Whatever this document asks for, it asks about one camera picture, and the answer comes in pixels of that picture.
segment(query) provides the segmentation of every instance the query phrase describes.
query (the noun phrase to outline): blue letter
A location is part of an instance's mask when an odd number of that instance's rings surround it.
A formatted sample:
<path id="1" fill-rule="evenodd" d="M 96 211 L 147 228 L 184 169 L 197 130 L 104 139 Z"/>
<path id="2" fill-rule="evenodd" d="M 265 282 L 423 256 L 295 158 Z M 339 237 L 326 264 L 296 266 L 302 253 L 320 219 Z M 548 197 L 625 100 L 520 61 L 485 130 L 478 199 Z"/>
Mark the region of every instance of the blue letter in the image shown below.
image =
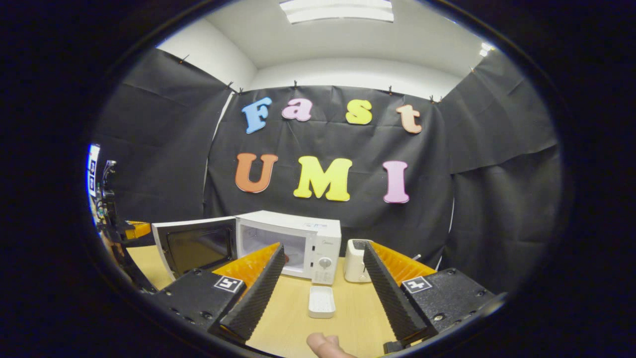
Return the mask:
<path id="1" fill-rule="evenodd" d="M 245 117 L 247 118 L 247 130 L 245 130 L 247 134 L 256 132 L 265 126 L 265 121 L 260 120 L 260 118 L 267 118 L 269 113 L 267 112 L 266 106 L 269 106 L 271 103 L 272 99 L 265 97 L 243 107 L 241 112 L 245 113 Z"/>

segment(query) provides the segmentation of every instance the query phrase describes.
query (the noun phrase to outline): black curtain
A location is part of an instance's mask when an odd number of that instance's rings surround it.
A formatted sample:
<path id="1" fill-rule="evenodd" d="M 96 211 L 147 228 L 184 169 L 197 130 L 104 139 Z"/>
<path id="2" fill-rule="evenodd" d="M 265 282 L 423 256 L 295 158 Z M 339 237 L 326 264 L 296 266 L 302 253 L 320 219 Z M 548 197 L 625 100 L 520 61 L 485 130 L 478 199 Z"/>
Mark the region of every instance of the black curtain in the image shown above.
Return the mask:
<path id="1" fill-rule="evenodd" d="M 118 165 L 120 218 L 165 222 L 203 218 L 205 162 L 231 90 L 158 49 L 145 55 L 99 114 L 93 142 Z"/>
<path id="2" fill-rule="evenodd" d="M 440 268 L 512 291 L 551 247 L 562 189 L 544 101 L 498 51 L 441 103 L 455 206 Z"/>
<path id="3" fill-rule="evenodd" d="M 272 99 L 266 126 L 246 134 L 247 121 L 241 109 L 264 97 Z M 306 122 L 282 118 L 281 111 L 292 98 L 313 102 Z M 373 119 L 366 125 L 345 119 L 347 103 L 368 100 Z M 422 131 L 412 134 L 402 127 L 396 109 L 410 104 L 420 112 L 416 123 Z M 332 218 L 342 226 L 341 255 L 351 238 L 364 238 L 387 245 L 407 255 L 422 255 L 433 267 L 448 236 L 452 188 L 446 151 L 445 124 L 436 105 L 402 94 L 353 87 L 307 86 L 263 89 L 234 96 L 219 124 L 209 156 L 207 216 L 236 215 L 270 210 L 292 215 Z M 273 165 L 269 187 L 253 194 L 235 184 L 237 155 L 252 153 L 251 180 L 260 177 L 262 154 L 279 157 Z M 336 158 L 353 162 L 349 169 L 347 202 L 329 201 L 324 195 L 294 197 L 301 165 L 298 158 L 317 157 L 323 170 Z M 405 204 L 389 204 L 385 161 L 404 161 Z"/>

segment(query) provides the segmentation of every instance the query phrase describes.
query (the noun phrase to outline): foam letter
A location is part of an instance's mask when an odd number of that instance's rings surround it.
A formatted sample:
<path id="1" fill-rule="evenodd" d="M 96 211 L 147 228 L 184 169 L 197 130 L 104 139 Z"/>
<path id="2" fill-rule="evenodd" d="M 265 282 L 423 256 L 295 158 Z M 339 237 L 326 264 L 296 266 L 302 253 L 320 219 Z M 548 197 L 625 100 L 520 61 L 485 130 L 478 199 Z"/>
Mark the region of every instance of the foam letter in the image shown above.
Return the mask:
<path id="1" fill-rule="evenodd" d="M 312 115 L 309 111 L 312 109 L 312 102 L 305 98 L 294 98 L 287 102 L 289 107 L 285 107 L 282 111 L 282 116 L 287 119 L 297 119 L 300 122 L 309 120 Z"/>
<path id="2" fill-rule="evenodd" d="M 325 172 L 322 171 L 320 162 L 316 157 L 300 157 L 298 158 L 298 162 L 302 165 L 302 168 L 300 171 L 300 181 L 298 182 L 298 188 L 294 190 L 294 196 L 311 197 L 312 191 L 309 190 L 309 183 L 311 183 L 316 197 L 321 197 L 322 193 L 327 189 L 327 186 L 329 186 L 329 191 L 325 195 L 327 200 L 349 200 L 347 176 L 349 174 L 349 168 L 353 165 L 352 161 L 344 158 L 334 159 Z"/>
<path id="3" fill-rule="evenodd" d="M 347 104 L 347 122 L 351 124 L 367 124 L 371 122 L 373 115 L 369 111 L 371 102 L 362 99 L 352 99 Z"/>
<path id="4" fill-rule="evenodd" d="M 404 169 L 408 168 L 408 164 L 399 161 L 388 161 L 382 164 L 389 175 L 389 188 L 384 201 L 387 203 L 406 203 L 408 195 L 404 192 Z"/>
<path id="5" fill-rule="evenodd" d="M 274 154 L 261 155 L 263 170 L 261 170 L 261 178 L 256 183 L 249 179 L 249 171 L 256 156 L 252 153 L 241 153 L 237 155 L 237 159 L 237 174 L 234 180 L 238 188 L 244 192 L 261 192 L 267 189 L 272 177 L 274 162 L 278 160 L 278 157 Z"/>
<path id="6" fill-rule="evenodd" d="M 415 124 L 415 117 L 420 116 L 420 112 L 414 111 L 413 106 L 407 104 L 397 109 L 397 112 L 402 115 L 402 127 L 409 133 L 419 133 L 422 131 L 422 126 Z"/>
<path id="7" fill-rule="evenodd" d="M 265 126 L 265 121 L 261 120 L 261 118 L 267 118 L 269 113 L 267 112 L 266 106 L 269 106 L 271 103 L 272 99 L 265 97 L 243 107 L 241 112 L 245 113 L 247 119 L 247 130 L 245 130 L 247 134 L 256 132 Z"/>

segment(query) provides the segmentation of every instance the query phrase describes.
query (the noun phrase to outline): ceiling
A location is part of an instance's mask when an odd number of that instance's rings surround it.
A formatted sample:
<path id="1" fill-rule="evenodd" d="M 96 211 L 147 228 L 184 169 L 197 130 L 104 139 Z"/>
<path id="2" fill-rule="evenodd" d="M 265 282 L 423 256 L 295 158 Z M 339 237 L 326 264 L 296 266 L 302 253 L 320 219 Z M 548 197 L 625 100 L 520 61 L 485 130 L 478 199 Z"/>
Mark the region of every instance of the ceiling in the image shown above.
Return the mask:
<path id="1" fill-rule="evenodd" d="M 328 19 L 291 25 L 279 0 L 240 0 L 206 19 L 261 69 L 287 62 L 365 57 L 465 77 L 482 40 L 416 0 L 392 0 L 394 22 Z"/>

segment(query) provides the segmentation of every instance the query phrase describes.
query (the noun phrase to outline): white wall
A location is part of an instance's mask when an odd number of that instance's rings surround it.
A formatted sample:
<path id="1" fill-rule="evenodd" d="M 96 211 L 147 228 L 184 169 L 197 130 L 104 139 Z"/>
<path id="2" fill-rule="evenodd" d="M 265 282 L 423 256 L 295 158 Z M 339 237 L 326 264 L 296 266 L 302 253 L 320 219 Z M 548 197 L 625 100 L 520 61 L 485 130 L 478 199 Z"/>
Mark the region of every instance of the white wall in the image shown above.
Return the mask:
<path id="1" fill-rule="evenodd" d="M 232 41 L 208 20 L 190 24 L 157 46 L 186 62 L 208 72 L 232 88 L 246 89 L 256 74 L 256 66 Z"/>
<path id="2" fill-rule="evenodd" d="M 259 69 L 249 89 L 294 85 L 338 85 L 392 90 L 436 101 L 462 78 L 431 68 L 377 59 L 316 59 Z"/>

